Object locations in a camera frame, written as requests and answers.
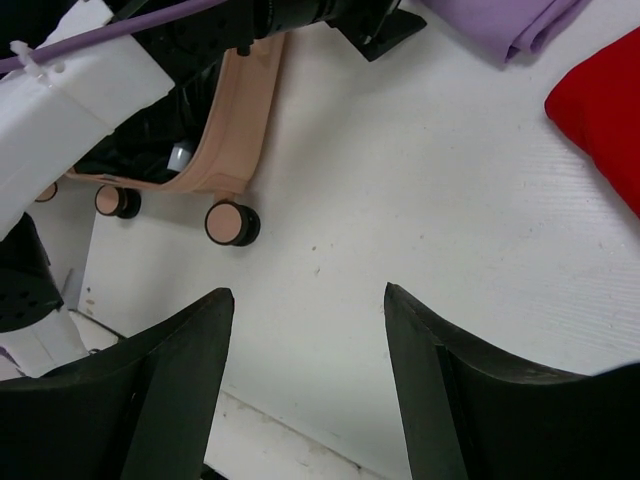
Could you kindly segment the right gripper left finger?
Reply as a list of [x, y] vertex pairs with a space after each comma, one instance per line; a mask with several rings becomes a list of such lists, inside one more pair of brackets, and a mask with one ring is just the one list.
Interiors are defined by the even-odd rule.
[[200, 478], [233, 315], [219, 288], [41, 378], [2, 382], [2, 478]]

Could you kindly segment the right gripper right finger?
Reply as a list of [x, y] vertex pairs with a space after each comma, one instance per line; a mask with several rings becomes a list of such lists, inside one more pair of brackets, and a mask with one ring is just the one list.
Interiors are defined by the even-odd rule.
[[387, 342], [415, 479], [635, 479], [639, 367], [580, 375], [502, 350], [388, 284]]

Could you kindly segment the white lavender tube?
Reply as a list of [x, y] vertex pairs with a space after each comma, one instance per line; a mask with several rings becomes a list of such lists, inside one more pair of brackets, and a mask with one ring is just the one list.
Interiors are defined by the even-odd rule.
[[194, 154], [194, 147], [190, 142], [176, 143], [169, 156], [166, 168], [175, 173], [181, 173], [189, 165]]

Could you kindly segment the red shorts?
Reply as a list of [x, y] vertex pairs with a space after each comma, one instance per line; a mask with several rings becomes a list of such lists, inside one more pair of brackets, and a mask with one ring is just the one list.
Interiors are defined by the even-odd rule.
[[547, 117], [639, 213], [639, 30], [572, 68], [544, 102]]

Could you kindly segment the purple shorts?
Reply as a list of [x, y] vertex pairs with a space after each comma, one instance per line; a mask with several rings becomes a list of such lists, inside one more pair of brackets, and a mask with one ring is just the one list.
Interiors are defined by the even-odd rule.
[[587, 7], [583, 0], [433, 0], [424, 5], [492, 60], [537, 54]]

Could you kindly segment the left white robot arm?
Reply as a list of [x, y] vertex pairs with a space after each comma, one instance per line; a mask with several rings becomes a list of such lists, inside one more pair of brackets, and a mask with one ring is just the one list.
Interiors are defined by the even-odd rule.
[[1, 353], [40, 377], [87, 355], [28, 208], [132, 116], [210, 67], [204, 128], [168, 192], [235, 208], [261, 157], [287, 32], [316, 23], [376, 60], [425, 20], [396, 1], [5, 1]]

